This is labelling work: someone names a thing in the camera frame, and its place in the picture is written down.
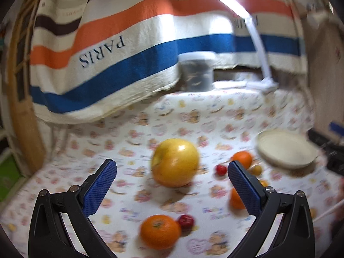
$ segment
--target apple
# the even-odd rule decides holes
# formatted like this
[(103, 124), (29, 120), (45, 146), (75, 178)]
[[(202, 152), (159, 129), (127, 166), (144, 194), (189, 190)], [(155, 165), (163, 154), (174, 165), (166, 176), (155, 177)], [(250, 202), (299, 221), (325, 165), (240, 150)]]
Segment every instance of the apple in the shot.
[(220, 177), (223, 177), (227, 173), (227, 167), (224, 165), (216, 165), (215, 170)]
[(180, 225), (180, 228), (182, 231), (188, 231), (191, 230), (192, 227), (195, 225), (195, 219), (188, 214), (183, 214), (177, 219), (178, 224)]
[(163, 141), (155, 150), (151, 170), (156, 182), (166, 187), (182, 187), (195, 176), (200, 156), (196, 147), (181, 138)]

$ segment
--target blue stripe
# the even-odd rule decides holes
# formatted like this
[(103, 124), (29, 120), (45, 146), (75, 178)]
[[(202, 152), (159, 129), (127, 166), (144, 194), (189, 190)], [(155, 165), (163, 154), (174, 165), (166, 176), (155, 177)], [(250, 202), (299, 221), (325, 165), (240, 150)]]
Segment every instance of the blue stripe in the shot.
[[(300, 42), (297, 38), (269, 35), (261, 37), (268, 52), (300, 56)], [(39, 87), (32, 86), (32, 100), (34, 103), (46, 105), (51, 112), (57, 114), (80, 110), (125, 86), (175, 65), (178, 61), (178, 54), (190, 51), (254, 52), (255, 48), (251, 37), (237, 37), (230, 34), (169, 41), (108, 67), (87, 82), (62, 95), (43, 93)]]

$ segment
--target container lid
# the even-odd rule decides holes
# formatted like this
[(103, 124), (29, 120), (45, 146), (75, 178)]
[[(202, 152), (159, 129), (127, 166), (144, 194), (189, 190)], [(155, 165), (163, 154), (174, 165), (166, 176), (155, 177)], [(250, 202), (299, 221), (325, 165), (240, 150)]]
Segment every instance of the container lid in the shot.
[(302, 135), (284, 130), (266, 130), (257, 136), (259, 154), (285, 169), (308, 166), (317, 157), (315, 147)]
[(216, 53), (214, 51), (194, 51), (178, 55), (179, 61), (189, 60), (214, 60)]

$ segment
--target red cherry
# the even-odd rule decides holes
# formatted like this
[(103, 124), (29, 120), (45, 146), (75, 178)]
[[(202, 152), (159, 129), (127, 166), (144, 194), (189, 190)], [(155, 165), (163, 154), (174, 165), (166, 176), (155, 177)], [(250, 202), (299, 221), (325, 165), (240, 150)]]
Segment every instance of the red cherry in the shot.
[(177, 222), (183, 231), (191, 230), (192, 227), (195, 225), (195, 220), (191, 215), (188, 214), (183, 214), (181, 217), (178, 218)]
[(227, 173), (227, 167), (224, 165), (217, 165), (215, 169), (216, 169), (216, 173), (221, 177)]

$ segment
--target blue gripper pad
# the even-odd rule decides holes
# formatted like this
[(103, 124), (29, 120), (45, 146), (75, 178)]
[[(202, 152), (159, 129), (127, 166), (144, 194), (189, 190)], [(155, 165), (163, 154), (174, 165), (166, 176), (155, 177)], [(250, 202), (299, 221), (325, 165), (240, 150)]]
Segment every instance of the blue gripper pad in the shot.
[(257, 191), (254, 189), (249, 179), (240, 170), (236, 164), (238, 161), (229, 163), (228, 177), (234, 188), (238, 192), (250, 215), (258, 216), (261, 213), (262, 200)]
[(83, 199), (83, 213), (88, 217), (95, 214), (117, 174), (115, 161), (106, 159), (95, 174), (87, 177), (81, 185), (86, 190)]
[(344, 126), (338, 122), (332, 121), (329, 124), (330, 130), (333, 132), (336, 132), (340, 136), (344, 136)]

